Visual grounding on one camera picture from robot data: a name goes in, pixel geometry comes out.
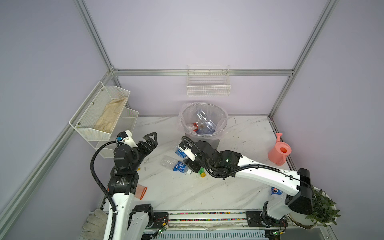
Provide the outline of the colourful label water bottle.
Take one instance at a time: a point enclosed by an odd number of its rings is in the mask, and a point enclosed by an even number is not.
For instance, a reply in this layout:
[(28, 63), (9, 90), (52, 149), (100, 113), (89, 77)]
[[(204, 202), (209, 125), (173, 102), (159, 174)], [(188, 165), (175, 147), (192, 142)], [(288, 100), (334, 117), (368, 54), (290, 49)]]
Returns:
[(206, 126), (200, 126), (199, 129), (196, 131), (198, 135), (212, 135), (215, 133), (215, 130), (207, 128)]

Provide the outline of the white cap clear bottle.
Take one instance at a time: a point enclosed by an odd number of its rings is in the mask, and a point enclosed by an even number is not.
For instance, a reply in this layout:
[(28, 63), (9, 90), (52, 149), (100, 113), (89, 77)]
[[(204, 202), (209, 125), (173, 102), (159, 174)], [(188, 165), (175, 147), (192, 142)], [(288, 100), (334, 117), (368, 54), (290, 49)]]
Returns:
[(207, 128), (214, 129), (216, 131), (216, 125), (213, 121), (208, 119), (206, 113), (203, 110), (197, 111), (197, 116), (201, 120), (201, 123), (203, 126), (206, 126)]

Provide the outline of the red cap round bottle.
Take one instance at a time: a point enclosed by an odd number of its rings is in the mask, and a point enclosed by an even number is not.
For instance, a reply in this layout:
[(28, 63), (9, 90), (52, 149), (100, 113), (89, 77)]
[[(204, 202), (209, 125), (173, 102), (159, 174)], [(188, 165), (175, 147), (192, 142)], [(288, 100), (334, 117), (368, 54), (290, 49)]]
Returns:
[(193, 124), (191, 125), (191, 128), (192, 128), (192, 131), (193, 131), (194, 133), (196, 133), (196, 134), (200, 134), (201, 129), (200, 129), (200, 126), (199, 126), (198, 123), (193, 123)]

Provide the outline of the pepsi label plastic bottle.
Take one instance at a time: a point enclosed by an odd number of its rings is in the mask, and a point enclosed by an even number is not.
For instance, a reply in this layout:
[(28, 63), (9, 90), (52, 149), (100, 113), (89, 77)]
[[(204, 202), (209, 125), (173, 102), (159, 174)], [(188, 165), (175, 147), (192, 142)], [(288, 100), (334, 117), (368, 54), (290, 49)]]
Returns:
[(282, 195), (283, 195), (283, 192), (281, 190), (279, 190), (278, 188), (275, 188), (275, 187), (271, 187), (270, 196), (272, 199), (280, 198)]

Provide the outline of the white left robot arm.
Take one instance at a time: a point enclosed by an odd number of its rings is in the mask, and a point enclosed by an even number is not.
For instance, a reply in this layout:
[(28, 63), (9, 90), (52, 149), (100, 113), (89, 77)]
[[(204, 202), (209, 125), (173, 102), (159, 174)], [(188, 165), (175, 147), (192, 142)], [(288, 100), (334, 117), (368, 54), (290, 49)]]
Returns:
[(151, 204), (136, 205), (138, 168), (142, 161), (158, 146), (157, 133), (152, 132), (135, 143), (130, 132), (121, 132), (115, 141), (114, 170), (105, 188), (110, 203), (105, 240), (140, 240), (146, 228), (154, 223)]

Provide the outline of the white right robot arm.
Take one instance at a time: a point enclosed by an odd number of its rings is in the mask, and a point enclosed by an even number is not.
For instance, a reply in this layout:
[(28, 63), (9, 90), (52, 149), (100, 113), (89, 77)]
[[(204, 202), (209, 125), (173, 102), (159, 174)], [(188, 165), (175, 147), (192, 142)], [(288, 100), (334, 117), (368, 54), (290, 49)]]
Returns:
[(281, 220), (292, 212), (306, 216), (313, 213), (313, 191), (307, 169), (282, 170), (234, 151), (218, 152), (208, 142), (193, 142), (188, 137), (182, 138), (178, 149), (187, 155), (186, 165), (195, 173), (203, 168), (216, 179), (245, 178), (282, 191), (279, 197), (265, 201), (261, 212), (264, 222)]

